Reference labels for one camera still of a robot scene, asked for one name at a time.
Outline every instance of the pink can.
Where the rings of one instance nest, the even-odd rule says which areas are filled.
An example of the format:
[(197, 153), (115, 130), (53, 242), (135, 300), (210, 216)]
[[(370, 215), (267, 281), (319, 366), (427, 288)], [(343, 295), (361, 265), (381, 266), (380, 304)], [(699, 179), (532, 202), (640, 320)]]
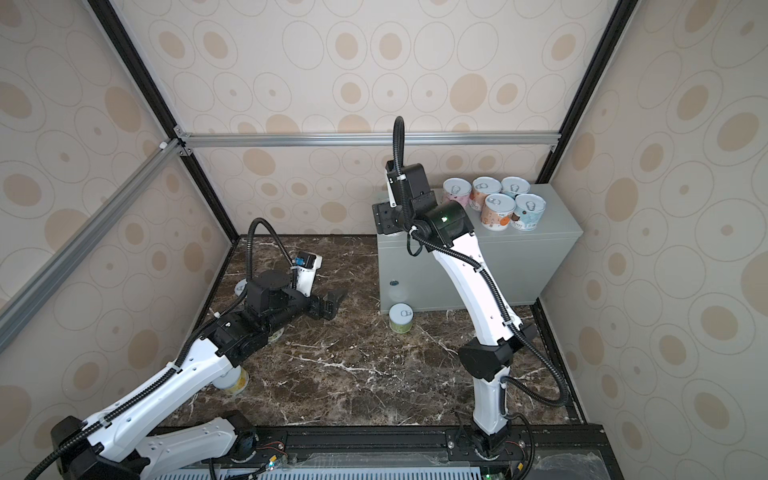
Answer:
[(472, 192), (472, 184), (463, 178), (449, 178), (442, 183), (442, 202), (456, 200), (462, 207), (469, 203), (469, 194)]
[(472, 193), (469, 194), (469, 207), (482, 212), (485, 198), (490, 194), (502, 191), (502, 183), (493, 177), (477, 177), (472, 182)]

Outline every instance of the ventilation grille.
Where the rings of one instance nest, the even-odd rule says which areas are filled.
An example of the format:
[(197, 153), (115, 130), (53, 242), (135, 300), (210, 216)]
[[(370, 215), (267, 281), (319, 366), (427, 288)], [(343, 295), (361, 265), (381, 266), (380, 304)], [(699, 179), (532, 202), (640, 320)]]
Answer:
[[(225, 468), (217, 480), (252, 471)], [(205, 468), (183, 468), (156, 480), (210, 480), (210, 476)], [(478, 467), (294, 468), (263, 473), (259, 480), (481, 480), (481, 476)]]

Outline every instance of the blue can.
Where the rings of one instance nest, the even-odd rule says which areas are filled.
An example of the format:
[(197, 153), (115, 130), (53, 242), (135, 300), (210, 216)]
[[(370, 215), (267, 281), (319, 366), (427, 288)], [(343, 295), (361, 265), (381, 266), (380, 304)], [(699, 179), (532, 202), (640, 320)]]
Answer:
[(512, 226), (518, 230), (530, 231), (536, 228), (547, 202), (534, 194), (519, 194), (515, 197), (515, 211), (510, 218)]

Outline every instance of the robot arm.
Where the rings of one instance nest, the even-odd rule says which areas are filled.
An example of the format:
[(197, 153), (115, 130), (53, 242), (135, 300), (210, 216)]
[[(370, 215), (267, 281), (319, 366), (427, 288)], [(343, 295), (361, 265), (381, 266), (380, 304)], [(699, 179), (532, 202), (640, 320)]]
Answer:
[[(455, 201), (438, 205), (423, 167), (402, 164), (405, 128), (401, 117), (395, 120), (392, 137), (393, 159), (386, 165), (389, 201), (373, 205), (376, 231), (405, 231), (409, 236), (409, 253), (414, 256), (426, 247), (445, 268), (466, 305), (475, 338), (461, 347), (458, 354), (474, 378), (473, 419), (479, 431), (476, 445), (490, 455), (503, 445), (508, 420), (504, 394), (508, 382), (550, 406), (564, 405), (568, 390), (560, 372), (530, 343), (520, 318), (499, 292), (463, 207)], [(416, 253), (410, 250), (411, 239), (421, 244)], [(546, 399), (509, 375), (512, 355), (523, 346), (550, 370), (560, 389), (559, 398)]]
[[(295, 318), (333, 319), (346, 291), (332, 290), (325, 298), (312, 294), (322, 262), (321, 256), (302, 252), (292, 262), (295, 279), (277, 270), (249, 279), (244, 308), (216, 315), (195, 330), (176, 362), (84, 421), (67, 417), (59, 422), (51, 437), (62, 476), (145, 480), (206, 458), (244, 460), (251, 455), (256, 436), (238, 412), (166, 435), (147, 434), (203, 387), (238, 369)], [(28, 478), (39, 472), (33, 470)]]

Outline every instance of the wall panel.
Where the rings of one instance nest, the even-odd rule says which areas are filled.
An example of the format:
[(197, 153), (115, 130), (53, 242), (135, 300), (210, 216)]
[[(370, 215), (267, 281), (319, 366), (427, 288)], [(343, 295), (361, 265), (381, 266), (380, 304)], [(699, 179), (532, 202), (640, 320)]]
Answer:
[(614, 0), (118, 2), (195, 133), (558, 130)]
[[(198, 148), (197, 156), (240, 233), (255, 217), (278, 233), (372, 234), (391, 147)], [(433, 187), (449, 177), (518, 175), (535, 181), (547, 145), (406, 147)]]
[(164, 138), (74, 0), (0, 10), (0, 307)]
[(768, 4), (645, 2), (553, 184), (542, 294), (628, 480), (765, 477)]
[(50, 453), (58, 420), (104, 408), (176, 358), (229, 247), (172, 160), (0, 355), (1, 477)]

